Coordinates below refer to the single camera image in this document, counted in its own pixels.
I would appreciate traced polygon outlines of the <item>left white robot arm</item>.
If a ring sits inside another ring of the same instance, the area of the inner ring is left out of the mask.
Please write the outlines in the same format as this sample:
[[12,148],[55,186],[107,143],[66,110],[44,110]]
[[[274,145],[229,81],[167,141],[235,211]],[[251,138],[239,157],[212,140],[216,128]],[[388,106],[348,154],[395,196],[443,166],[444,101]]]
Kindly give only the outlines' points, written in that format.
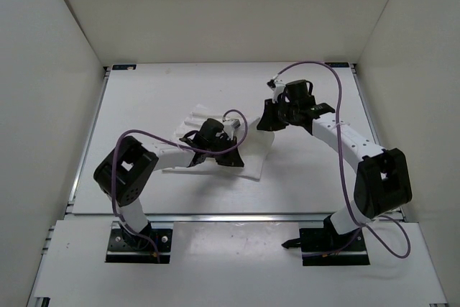
[[244,162],[236,137],[239,119],[208,118],[198,130],[184,134],[179,143],[157,138],[150,148],[144,146],[129,130],[99,164],[93,179],[111,201],[113,214],[119,219],[121,236],[134,250],[158,252],[158,241],[152,234],[140,194],[153,172],[170,168],[193,168],[208,158],[217,165],[242,168]]

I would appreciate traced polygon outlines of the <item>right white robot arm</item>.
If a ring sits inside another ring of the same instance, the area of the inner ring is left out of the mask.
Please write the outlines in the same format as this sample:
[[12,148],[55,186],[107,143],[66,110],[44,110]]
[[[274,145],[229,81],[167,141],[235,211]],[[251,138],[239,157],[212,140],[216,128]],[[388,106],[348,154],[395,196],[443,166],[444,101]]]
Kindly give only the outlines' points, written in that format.
[[340,162],[348,163],[356,174],[352,201],[324,221],[326,247],[340,249],[359,226],[412,200],[407,161],[401,150],[386,150],[339,121],[333,107],[316,103],[309,81],[283,83],[276,78],[267,85],[273,96],[264,102],[257,129],[275,132],[287,126],[302,127],[336,151]]

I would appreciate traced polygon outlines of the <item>white pleated skirt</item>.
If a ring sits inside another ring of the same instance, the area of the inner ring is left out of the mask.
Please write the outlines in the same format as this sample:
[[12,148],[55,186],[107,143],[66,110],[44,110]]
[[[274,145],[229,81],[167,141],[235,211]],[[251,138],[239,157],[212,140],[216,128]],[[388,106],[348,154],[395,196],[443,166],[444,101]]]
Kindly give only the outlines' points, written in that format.
[[[222,120],[222,112],[214,111],[201,104],[196,105],[183,122],[173,132],[172,140],[178,142],[179,138],[191,130],[200,129],[208,118]],[[249,131],[238,151],[244,162],[242,168],[232,168],[217,165],[216,161],[208,158],[204,163],[192,168],[166,168],[164,173],[189,174],[189,175],[235,175],[240,178],[258,181],[262,176],[262,168],[275,138],[273,132],[257,130],[260,121],[258,116],[246,117]]]

